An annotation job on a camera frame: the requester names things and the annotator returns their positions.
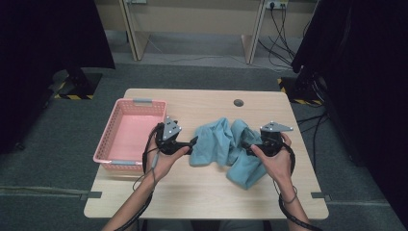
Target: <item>black fabric backdrop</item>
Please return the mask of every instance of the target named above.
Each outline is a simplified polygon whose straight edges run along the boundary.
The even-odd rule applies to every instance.
[[[0,1],[0,153],[21,141],[50,92],[53,75],[115,68],[92,0]]]
[[[408,2],[320,3],[293,69],[323,77],[332,119],[408,228]]]

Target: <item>table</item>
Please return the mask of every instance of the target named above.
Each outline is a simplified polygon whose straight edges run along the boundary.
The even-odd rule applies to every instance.
[[[178,141],[189,141],[194,130],[208,122],[227,117],[230,123],[243,119],[250,128],[276,121],[293,127],[288,132],[296,155],[293,184],[310,219],[328,217],[316,175],[296,124],[288,97],[283,92],[242,90],[158,90],[129,89],[124,97],[165,100],[167,115],[183,128]],[[243,106],[234,105],[234,100]],[[213,163],[191,167],[189,157],[178,160],[157,186],[153,200],[141,218],[188,219],[276,219],[285,218],[278,206],[278,195],[271,178],[265,175],[249,190],[243,190],[226,178],[228,167]],[[110,218],[127,197],[137,175],[112,172],[99,167],[91,191],[102,192],[100,198],[89,198],[85,207],[88,218]]]

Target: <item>person's right hand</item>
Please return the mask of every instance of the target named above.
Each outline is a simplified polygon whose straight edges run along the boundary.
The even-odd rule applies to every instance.
[[[285,133],[281,133],[284,143],[291,146],[292,141]],[[291,154],[282,147],[281,150],[273,157],[265,155],[265,153],[257,146],[251,145],[252,151],[262,161],[267,170],[267,173],[278,184],[282,182],[292,182],[291,180]]]

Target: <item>wall socket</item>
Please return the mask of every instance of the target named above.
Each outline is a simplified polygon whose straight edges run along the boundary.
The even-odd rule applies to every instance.
[[[285,8],[288,8],[288,0],[281,0],[281,1],[276,1],[276,0],[268,0],[267,2],[267,9],[270,9],[270,3],[273,2],[275,4],[275,7],[273,8],[274,10],[279,10],[282,9],[283,6],[285,6]]]

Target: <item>pink plastic basket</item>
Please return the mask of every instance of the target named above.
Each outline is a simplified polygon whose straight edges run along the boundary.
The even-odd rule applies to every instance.
[[[142,170],[141,156],[151,130],[165,120],[166,103],[144,98],[118,99],[93,160],[107,170]]]

